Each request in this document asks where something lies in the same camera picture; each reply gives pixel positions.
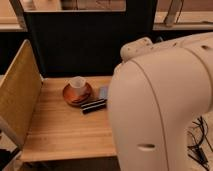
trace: woven panel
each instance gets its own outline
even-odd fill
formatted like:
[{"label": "woven panel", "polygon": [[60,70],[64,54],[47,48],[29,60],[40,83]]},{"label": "woven panel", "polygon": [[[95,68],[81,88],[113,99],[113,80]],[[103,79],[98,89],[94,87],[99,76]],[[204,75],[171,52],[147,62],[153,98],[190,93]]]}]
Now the woven panel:
[{"label": "woven panel", "polygon": [[0,85],[0,129],[20,148],[41,89],[30,42],[25,40]]}]

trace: plate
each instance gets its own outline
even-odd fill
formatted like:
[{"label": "plate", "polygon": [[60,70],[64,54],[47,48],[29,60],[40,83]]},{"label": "plate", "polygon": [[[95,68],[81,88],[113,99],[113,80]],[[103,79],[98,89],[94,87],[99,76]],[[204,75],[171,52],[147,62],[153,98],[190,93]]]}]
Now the plate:
[{"label": "plate", "polygon": [[72,106],[80,106],[83,103],[87,102],[92,95],[92,87],[89,83],[85,84],[86,90],[85,93],[79,96],[75,90],[67,84],[63,89],[63,98],[64,100]]}]

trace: white cup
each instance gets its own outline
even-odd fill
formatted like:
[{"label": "white cup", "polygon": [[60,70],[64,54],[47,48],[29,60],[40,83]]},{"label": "white cup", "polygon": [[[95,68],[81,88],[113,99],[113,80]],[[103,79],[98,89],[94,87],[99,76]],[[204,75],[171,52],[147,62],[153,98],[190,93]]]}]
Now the white cup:
[{"label": "white cup", "polygon": [[70,79],[69,84],[78,96],[83,95],[86,91],[86,79],[84,77],[73,77]]}]

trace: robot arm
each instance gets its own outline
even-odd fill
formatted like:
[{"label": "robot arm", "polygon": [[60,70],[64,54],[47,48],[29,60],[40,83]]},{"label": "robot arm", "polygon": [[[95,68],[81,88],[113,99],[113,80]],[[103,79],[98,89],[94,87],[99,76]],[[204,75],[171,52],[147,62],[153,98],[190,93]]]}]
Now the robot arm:
[{"label": "robot arm", "polygon": [[185,171],[187,126],[212,108],[213,34],[150,44],[131,55],[108,94],[121,169]]}]

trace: wooden tabletop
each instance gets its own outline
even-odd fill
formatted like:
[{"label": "wooden tabletop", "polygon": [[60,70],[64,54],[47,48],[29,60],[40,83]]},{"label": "wooden tabletop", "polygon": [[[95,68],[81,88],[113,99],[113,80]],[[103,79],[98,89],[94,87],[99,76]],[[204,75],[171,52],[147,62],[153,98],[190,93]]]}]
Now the wooden tabletop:
[{"label": "wooden tabletop", "polygon": [[[111,77],[86,77],[97,97]],[[47,78],[20,159],[24,162],[115,156],[107,110],[83,115],[68,105],[62,90],[69,78]]]}]

